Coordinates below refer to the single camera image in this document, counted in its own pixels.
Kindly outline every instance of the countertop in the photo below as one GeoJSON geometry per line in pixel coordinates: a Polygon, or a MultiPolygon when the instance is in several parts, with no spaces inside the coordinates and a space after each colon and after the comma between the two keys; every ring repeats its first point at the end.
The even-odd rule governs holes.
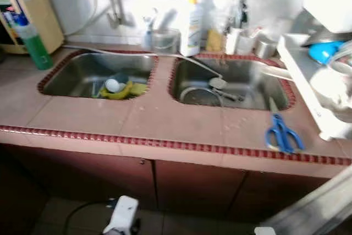
{"type": "MultiPolygon", "coordinates": [[[[58,64],[74,51],[60,48],[52,58],[58,64]]],[[[158,58],[146,94],[115,101],[43,95],[37,84],[52,69],[37,70],[28,56],[8,56],[0,64],[0,142],[325,177],[351,163],[352,141],[320,139],[294,83],[295,104],[281,114],[306,150],[284,155],[265,146],[264,134],[271,126],[268,111],[174,100],[168,92],[174,60],[158,58]]]]}

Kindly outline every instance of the green bottle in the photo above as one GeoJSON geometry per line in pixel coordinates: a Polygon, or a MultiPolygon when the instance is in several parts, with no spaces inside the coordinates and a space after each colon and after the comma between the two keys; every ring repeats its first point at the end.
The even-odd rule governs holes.
{"type": "Polygon", "coordinates": [[[29,55],[39,70],[46,70],[53,66],[53,60],[46,51],[35,27],[28,22],[25,15],[14,16],[17,24],[16,32],[23,40],[29,55]]]}

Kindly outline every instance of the cabinet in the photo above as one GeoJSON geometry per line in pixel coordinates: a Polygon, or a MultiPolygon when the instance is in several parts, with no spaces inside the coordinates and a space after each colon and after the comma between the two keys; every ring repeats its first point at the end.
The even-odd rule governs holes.
{"type": "Polygon", "coordinates": [[[238,222],[263,221],[326,181],[327,178],[248,172],[229,210],[228,218],[238,222]]]}
{"type": "Polygon", "coordinates": [[[0,146],[0,234],[30,234],[47,199],[48,194],[0,146]]]}
{"type": "Polygon", "coordinates": [[[51,195],[86,201],[128,195],[142,208],[156,208],[149,160],[25,146],[8,150],[51,195]]]}
{"type": "Polygon", "coordinates": [[[224,216],[242,182],[241,170],[156,161],[159,209],[224,216]]]}

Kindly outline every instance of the sink basin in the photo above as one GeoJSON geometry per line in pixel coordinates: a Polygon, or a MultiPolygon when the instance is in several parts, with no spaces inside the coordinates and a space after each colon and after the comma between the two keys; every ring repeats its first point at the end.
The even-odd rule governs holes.
{"type": "Polygon", "coordinates": [[[52,96],[94,97],[105,80],[116,73],[147,84],[154,65],[155,60],[148,56],[83,53],[70,59],[40,90],[52,96]]]}
{"type": "Polygon", "coordinates": [[[225,65],[219,65],[215,59],[200,61],[223,75],[227,86],[222,91],[234,95],[235,99],[231,100],[218,94],[214,96],[214,93],[209,90],[211,87],[208,82],[216,75],[198,65],[179,60],[176,62],[174,78],[170,86],[170,93],[177,101],[191,105],[269,110],[269,98],[272,97],[279,110],[287,109],[291,105],[282,86],[286,81],[262,74],[260,71],[262,62],[230,59],[225,65]],[[182,91],[188,87],[203,88],[203,90],[196,96],[184,97],[182,91]]]}

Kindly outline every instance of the floor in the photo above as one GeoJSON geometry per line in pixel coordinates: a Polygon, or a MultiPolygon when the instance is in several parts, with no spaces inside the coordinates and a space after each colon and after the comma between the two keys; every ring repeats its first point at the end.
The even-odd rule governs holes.
{"type": "MultiPolygon", "coordinates": [[[[66,217],[83,201],[51,198],[31,235],[62,235],[66,217]]],[[[107,226],[112,209],[91,205],[78,211],[72,218],[68,235],[98,235],[107,226]]],[[[254,226],[248,223],[217,221],[210,218],[164,214],[159,211],[139,210],[140,235],[249,235],[254,226]]]]}

